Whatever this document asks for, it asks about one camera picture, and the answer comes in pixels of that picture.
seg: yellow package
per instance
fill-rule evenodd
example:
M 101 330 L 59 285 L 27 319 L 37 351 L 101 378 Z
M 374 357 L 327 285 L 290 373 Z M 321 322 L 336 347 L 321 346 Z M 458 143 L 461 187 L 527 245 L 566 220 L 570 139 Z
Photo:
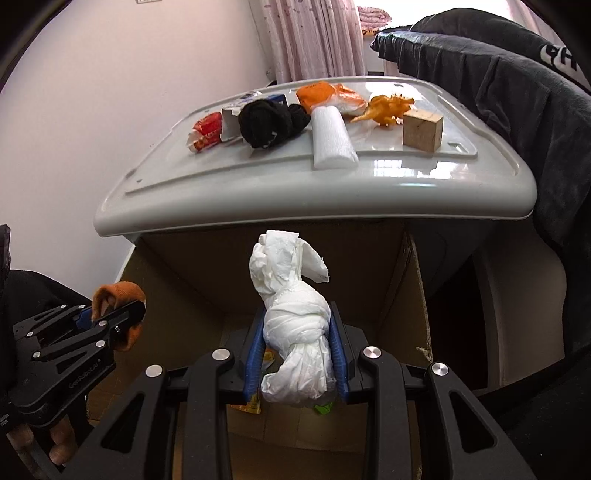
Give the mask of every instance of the yellow package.
M 261 371 L 265 372 L 271 364 L 275 361 L 275 353 L 269 348 L 265 349 L 265 353 L 262 358 Z M 236 410 L 245 411 L 246 413 L 260 413 L 261 412 L 261 401 L 258 398 L 258 392 L 256 392 L 246 405 L 230 405 L 230 407 Z

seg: white foam block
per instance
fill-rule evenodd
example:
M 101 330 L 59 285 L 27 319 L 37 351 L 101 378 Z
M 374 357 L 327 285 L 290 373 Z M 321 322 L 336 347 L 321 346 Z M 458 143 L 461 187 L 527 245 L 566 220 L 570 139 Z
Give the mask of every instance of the white foam block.
M 314 168 L 357 168 L 359 159 L 337 107 L 319 106 L 312 110 L 312 138 Z

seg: blue gripper pad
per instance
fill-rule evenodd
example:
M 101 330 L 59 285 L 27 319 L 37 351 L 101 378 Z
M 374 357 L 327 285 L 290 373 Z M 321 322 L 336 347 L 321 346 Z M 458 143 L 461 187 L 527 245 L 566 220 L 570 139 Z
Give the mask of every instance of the blue gripper pad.
M 76 320 L 76 327 L 80 331 L 90 330 L 92 327 L 92 308 L 84 309 L 80 312 L 78 320 Z
M 267 344 L 265 339 L 262 337 L 262 326 L 263 318 L 265 317 L 266 310 L 257 315 L 258 323 L 256 324 L 254 337 L 252 338 L 251 349 L 248 352 L 248 358 L 244 366 L 244 388 L 242 390 L 244 394 L 244 400 L 249 402 L 252 396 L 258 390 L 261 385 L 262 378 L 262 359 L 265 355 L 265 349 Z
M 347 360 L 343 350 L 343 343 L 340 340 L 339 330 L 336 326 L 335 315 L 332 311 L 330 312 L 329 346 L 330 356 L 333 362 L 333 372 L 336 378 L 336 389 L 339 397 L 347 403 L 349 397 Z

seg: orange sock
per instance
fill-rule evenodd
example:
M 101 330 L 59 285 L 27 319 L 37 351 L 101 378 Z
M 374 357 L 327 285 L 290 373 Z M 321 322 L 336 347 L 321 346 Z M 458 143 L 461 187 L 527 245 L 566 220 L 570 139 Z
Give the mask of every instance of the orange sock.
M 145 303 L 146 295 L 135 283 L 120 281 L 112 285 L 102 285 L 92 297 L 92 321 L 116 310 L 128 303 L 140 300 Z M 142 323 L 129 328 L 126 343 L 115 345 L 115 350 L 127 352 L 133 347 L 142 332 Z

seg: crumpled white plastic bag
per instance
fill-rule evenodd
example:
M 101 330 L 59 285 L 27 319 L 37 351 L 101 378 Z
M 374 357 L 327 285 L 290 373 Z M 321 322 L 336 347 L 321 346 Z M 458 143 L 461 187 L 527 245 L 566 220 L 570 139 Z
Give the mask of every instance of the crumpled white plastic bag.
M 335 390 L 330 348 L 330 307 L 301 279 L 328 282 L 320 255 L 295 232 L 267 230 L 249 262 L 251 280 L 265 302 L 263 336 L 284 360 L 263 377 L 261 392 L 270 402 L 322 404 Z

